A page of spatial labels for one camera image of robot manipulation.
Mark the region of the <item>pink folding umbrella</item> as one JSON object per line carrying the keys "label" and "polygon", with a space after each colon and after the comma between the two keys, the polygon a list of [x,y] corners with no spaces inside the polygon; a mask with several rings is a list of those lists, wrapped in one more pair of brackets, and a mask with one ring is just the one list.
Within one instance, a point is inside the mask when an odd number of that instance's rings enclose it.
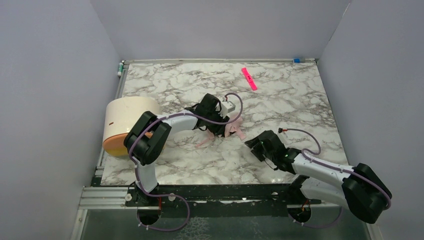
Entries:
{"label": "pink folding umbrella", "polygon": [[[243,118],[240,116],[236,119],[236,121],[234,121],[230,124],[227,124],[225,126],[224,134],[221,134],[221,135],[218,135],[218,136],[227,138],[230,135],[236,134],[240,138],[240,140],[244,140],[246,138],[246,135],[241,130],[242,123],[243,123]],[[195,146],[196,148],[199,148],[203,144],[211,142],[215,139],[215,135],[210,130],[207,130],[206,133],[207,133],[207,138],[204,139],[202,142],[198,143]]]}

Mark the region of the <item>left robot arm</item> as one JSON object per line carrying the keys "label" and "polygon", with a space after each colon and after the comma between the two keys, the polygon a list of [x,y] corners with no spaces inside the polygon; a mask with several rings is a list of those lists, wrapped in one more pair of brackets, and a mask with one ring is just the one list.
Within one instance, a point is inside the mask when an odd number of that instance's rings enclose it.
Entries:
{"label": "left robot arm", "polygon": [[174,114],[157,115],[145,111],[123,140],[135,165],[136,186],[148,195],[158,186],[155,161],[170,136],[199,129],[222,137],[230,121],[229,113],[235,109],[233,102],[207,93],[199,103]]}

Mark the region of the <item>cream cylindrical umbrella bin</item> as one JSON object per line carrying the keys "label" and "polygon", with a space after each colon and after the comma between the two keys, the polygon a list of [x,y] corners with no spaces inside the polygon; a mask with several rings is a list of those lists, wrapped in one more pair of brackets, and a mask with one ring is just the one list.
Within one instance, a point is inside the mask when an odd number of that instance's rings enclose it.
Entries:
{"label": "cream cylindrical umbrella bin", "polygon": [[128,154],[124,139],[146,111],[155,115],[162,113],[159,103],[151,97],[121,97],[106,106],[102,147],[110,156]]}

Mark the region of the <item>pink highlighter marker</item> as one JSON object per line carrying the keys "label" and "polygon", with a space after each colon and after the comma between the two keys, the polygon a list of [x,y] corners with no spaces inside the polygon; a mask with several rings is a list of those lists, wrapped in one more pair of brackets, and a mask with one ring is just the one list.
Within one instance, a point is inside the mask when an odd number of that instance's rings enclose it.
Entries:
{"label": "pink highlighter marker", "polygon": [[241,69],[242,74],[244,75],[244,77],[246,78],[246,81],[248,82],[249,86],[251,87],[251,89],[253,91],[256,91],[258,88],[254,82],[253,77],[250,75],[250,73],[248,72],[246,67],[243,67]]}

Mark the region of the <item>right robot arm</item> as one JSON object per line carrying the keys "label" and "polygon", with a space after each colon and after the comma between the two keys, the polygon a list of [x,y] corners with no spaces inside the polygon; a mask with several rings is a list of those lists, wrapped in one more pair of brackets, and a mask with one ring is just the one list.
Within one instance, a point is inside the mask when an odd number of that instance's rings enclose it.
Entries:
{"label": "right robot arm", "polygon": [[305,204],[320,200],[349,210],[359,220],[374,224],[381,213],[392,206],[392,193],[372,168],[364,163],[340,165],[318,158],[308,149],[286,147],[278,134],[266,130],[245,141],[261,162],[270,160],[273,170],[298,175],[290,196]]}

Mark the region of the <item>green white marker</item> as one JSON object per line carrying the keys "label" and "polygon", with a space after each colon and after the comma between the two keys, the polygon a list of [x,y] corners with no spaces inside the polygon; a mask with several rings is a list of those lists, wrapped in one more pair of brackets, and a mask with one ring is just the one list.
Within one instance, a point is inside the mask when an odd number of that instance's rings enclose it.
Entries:
{"label": "green white marker", "polygon": [[121,61],[118,66],[117,76],[121,77],[123,72],[124,63]]}

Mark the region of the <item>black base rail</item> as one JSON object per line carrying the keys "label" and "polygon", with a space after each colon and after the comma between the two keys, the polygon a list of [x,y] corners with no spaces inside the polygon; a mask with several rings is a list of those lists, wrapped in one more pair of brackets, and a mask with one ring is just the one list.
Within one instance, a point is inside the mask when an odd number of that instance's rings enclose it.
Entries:
{"label": "black base rail", "polygon": [[297,183],[159,185],[150,196],[127,189],[125,206],[160,217],[287,217],[288,206],[320,204],[308,200]]}

